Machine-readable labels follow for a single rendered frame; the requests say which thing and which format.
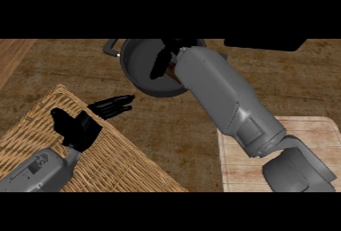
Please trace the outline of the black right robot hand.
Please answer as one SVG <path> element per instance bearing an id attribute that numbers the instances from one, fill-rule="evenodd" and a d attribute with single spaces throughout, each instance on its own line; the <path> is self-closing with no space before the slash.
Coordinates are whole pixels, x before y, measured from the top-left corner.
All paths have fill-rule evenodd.
<path id="1" fill-rule="evenodd" d="M 179 55 L 182 48 L 191 48 L 194 46 L 206 45 L 204 40 L 195 38 L 183 38 L 183 39 L 163 38 L 161 41 L 164 43 L 164 48 L 157 54 L 157 60 L 149 74 L 151 79 L 158 79 L 160 77 L 167 75 L 166 70 L 170 61 L 175 62 L 172 58 Z"/>

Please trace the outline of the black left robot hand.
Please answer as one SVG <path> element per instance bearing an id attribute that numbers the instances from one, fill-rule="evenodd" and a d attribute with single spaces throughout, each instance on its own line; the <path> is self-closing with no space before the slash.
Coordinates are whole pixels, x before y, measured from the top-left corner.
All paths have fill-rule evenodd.
<path id="1" fill-rule="evenodd" d="M 101 119 L 107 120 L 132 110 L 133 99 L 135 95 L 111 97 L 90 104 L 89 110 Z M 77 117 L 71 117 L 61 108 L 54 108 L 51 115 L 54 130 L 64 136 L 62 145 L 85 152 L 96 141 L 102 126 L 86 111 L 82 111 Z"/>

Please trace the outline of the brown sweet potato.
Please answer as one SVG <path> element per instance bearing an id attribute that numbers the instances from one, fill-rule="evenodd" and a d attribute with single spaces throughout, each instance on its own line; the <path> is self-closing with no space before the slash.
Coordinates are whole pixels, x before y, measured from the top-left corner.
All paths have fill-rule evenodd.
<path id="1" fill-rule="evenodd" d="M 182 81 L 179 80 L 176 73 L 175 73 L 175 67 L 176 67 L 176 63 L 170 61 L 167 70 L 166 70 L 166 74 L 172 77 L 172 79 L 180 84 L 183 85 Z"/>

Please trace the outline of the dark grey pot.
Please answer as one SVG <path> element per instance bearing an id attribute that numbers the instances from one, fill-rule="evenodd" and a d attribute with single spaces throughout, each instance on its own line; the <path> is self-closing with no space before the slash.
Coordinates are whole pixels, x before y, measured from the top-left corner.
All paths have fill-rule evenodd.
<path id="1" fill-rule="evenodd" d="M 121 51 L 114 49 L 117 39 L 110 39 L 102 51 L 120 58 L 121 69 L 135 87 L 152 97 L 176 97 L 186 92 L 185 86 L 164 74 L 151 79 L 157 54 L 164 48 L 160 39 L 127 39 Z"/>

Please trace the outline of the pale wooden cutting board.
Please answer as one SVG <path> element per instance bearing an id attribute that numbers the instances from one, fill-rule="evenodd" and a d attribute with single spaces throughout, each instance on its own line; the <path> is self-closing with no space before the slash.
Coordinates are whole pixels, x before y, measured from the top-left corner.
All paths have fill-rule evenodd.
<path id="1" fill-rule="evenodd" d="M 319 156 L 337 179 L 333 185 L 341 192 L 341 131 L 334 120 L 324 116 L 279 116 L 288 134 L 297 136 Z M 217 132 L 225 192 L 271 192 L 263 165 L 279 156 L 250 158 L 235 139 Z"/>

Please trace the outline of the wicker placemat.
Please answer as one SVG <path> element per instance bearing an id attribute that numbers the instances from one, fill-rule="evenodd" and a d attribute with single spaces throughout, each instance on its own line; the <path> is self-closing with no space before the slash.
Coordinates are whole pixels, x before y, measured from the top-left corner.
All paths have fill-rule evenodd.
<path id="1" fill-rule="evenodd" d="M 71 116 L 87 111 L 87 104 L 56 85 L 33 105 L 20 122 L 0 136 L 0 179 L 14 171 L 34 152 L 49 148 L 67 154 L 62 136 L 54 131 L 52 108 L 64 109 Z M 65 192 L 185 192 L 167 172 L 158 167 L 114 126 L 101 118 L 95 121 L 102 132 L 95 144 L 83 152 L 76 175 Z"/>

